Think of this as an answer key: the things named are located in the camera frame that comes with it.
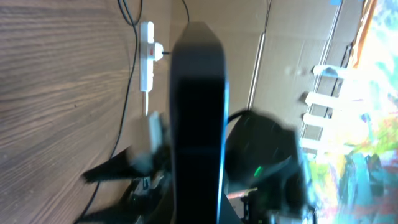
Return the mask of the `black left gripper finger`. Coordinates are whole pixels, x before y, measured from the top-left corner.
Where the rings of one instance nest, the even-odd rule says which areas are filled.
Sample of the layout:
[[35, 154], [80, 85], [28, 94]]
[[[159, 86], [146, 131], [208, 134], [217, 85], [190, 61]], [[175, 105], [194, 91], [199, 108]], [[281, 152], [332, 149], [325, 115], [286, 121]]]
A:
[[170, 127], [176, 223], [218, 223], [221, 105], [228, 81], [223, 46], [189, 22], [172, 50]]

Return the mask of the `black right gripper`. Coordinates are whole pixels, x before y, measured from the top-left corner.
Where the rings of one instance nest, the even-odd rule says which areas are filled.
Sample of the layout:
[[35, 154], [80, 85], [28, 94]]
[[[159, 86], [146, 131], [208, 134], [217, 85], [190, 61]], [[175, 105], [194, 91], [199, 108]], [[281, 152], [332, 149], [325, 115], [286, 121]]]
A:
[[170, 147], [134, 153], [127, 147], [110, 160], [82, 173], [86, 183], [133, 179], [129, 209], [108, 207], [78, 218], [80, 222], [170, 223], [173, 216]]

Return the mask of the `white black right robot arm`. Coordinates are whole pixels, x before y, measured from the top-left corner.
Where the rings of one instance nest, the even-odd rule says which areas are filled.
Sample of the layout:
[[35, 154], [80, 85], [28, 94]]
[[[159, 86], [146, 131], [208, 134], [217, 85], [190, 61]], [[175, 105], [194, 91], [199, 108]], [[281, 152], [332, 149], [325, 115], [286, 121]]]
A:
[[[226, 195], [221, 223], [283, 223], [300, 221], [315, 210], [315, 193], [308, 161], [295, 133], [252, 111], [229, 117], [234, 127], [226, 141], [223, 185], [226, 194], [244, 192], [239, 216]], [[171, 150], [166, 138], [154, 152], [133, 161], [128, 149], [83, 174], [86, 182], [130, 179], [118, 203], [92, 213], [80, 222], [172, 223], [174, 201], [170, 183]]]

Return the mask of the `blue screen Galaxy smartphone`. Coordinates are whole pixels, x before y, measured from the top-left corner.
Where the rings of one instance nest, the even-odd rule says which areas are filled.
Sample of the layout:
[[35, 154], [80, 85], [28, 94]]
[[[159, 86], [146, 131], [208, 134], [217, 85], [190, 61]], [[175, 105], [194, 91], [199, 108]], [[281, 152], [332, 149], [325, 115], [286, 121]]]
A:
[[220, 152], [220, 180], [218, 182], [218, 223], [219, 224], [241, 224], [241, 219], [238, 217], [233, 206], [227, 198], [224, 190], [228, 186], [228, 177], [224, 169], [226, 162], [226, 132], [228, 125], [228, 107], [229, 107], [229, 83], [226, 81], [224, 84], [224, 97], [222, 102], [222, 128], [221, 128], [221, 152]]

